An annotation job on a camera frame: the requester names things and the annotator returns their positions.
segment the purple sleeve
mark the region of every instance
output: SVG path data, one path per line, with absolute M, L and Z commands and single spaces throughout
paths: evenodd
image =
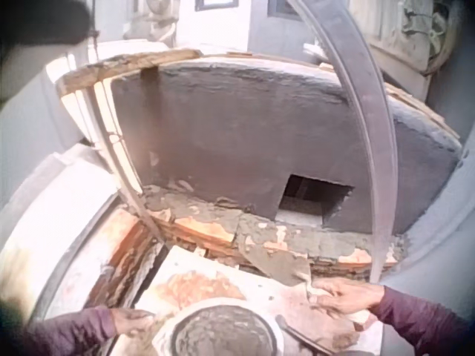
M 98 306 L 33 323 L 24 331 L 24 343 L 33 355 L 68 356 L 82 354 L 116 334 L 111 311 Z
M 370 311 L 414 346 L 416 355 L 450 355 L 468 330 L 450 309 L 386 286 L 381 303 Z

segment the window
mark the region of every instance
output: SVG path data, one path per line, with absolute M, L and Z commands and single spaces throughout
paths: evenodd
M 275 219 L 319 227 L 338 210 L 351 191 L 346 185 L 291 175 Z
M 238 7 L 239 0 L 195 0 L 194 10 L 214 10 L 214 9 L 227 9 L 230 7 Z
M 267 15 L 269 17 L 282 17 L 284 19 L 302 21 L 301 17 L 287 0 L 269 0 Z

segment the curved metal strap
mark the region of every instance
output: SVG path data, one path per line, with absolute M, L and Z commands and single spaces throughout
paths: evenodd
M 353 17 L 339 0 L 288 0 L 320 43 L 346 88 L 367 152 L 373 210 L 373 265 L 379 281 L 393 233 L 398 160 L 383 81 Z

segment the person's hand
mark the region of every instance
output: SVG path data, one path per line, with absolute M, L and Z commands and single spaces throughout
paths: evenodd
M 363 309 L 371 309 L 380 304 L 384 296 L 384 286 L 348 280 L 347 278 L 318 278 L 312 286 L 320 288 L 328 295 L 312 296 L 310 302 L 328 312 L 352 314 Z
M 154 323 L 154 315 L 145 310 L 116 308 L 110 309 L 117 334 L 134 335 L 144 332 Z

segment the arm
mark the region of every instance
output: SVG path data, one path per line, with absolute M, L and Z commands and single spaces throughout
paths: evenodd
M 111 310 L 98 306 L 65 314 L 24 331 L 24 343 L 32 355 L 77 355 L 117 335 Z
M 416 355 L 449 355 L 468 330 L 450 309 L 388 287 L 370 311 L 414 346 Z

